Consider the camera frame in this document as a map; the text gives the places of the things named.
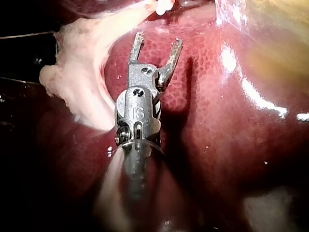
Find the screw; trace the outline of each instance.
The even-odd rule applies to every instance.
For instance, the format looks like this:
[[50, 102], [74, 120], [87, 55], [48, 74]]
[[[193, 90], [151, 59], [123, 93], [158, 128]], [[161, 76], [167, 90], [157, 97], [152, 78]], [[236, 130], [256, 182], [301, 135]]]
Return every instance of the screw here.
[[131, 137], [128, 126], [122, 126], [117, 130], [117, 136], [115, 138], [116, 144], [120, 145], [125, 141], [128, 141]]
[[137, 88], [133, 91], [133, 96], [142, 97], [144, 96], [144, 91], [140, 88]]
[[152, 70], [148, 67], [145, 67], [145, 68], [142, 68], [141, 69], [141, 72], [144, 74], [144, 75], [148, 75], [148, 74], [151, 74]]

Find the metal jaw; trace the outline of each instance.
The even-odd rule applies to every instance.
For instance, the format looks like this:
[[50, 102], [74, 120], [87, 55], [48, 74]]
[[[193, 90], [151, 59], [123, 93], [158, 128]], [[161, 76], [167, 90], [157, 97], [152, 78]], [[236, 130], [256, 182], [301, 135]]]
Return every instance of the metal jaw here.
[[116, 101], [117, 145], [136, 139], [156, 142], [161, 129], [160, 93], [166, 90], [182, 49], [182, 40], [176, 39], [166, 66], [157, 68], [138, 62], [143, 39], [138, 32], [130, 53], [128, 87]]
[[146, 186], [146, 160], [152, 151], [140, 141], [147, 140], [160, 146], [160, 93], [166, 90], [182, 49], [182, 41], [176, 39], [166, 66], [157, 68], [138, 62], [143, 38], [142, 32], [135, 36], [128, 65], [127, 90], [119, 95], [115, 106], [116, 143], [123, 145], [126, 173], [130, 179], [129, 195], [135, 200], [140, 198]]

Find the dark background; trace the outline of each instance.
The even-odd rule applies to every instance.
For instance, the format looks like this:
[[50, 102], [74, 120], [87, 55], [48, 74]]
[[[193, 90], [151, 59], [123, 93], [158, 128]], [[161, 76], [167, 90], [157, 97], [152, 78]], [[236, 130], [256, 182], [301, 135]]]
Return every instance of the dark background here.
[[35, 1], [6, 0], [0, 3], [0, 25], [0, 77], [38, 82], [41, 68], [56, 61], [53, 34], [1, 37], [58, 31], [59, 22]]

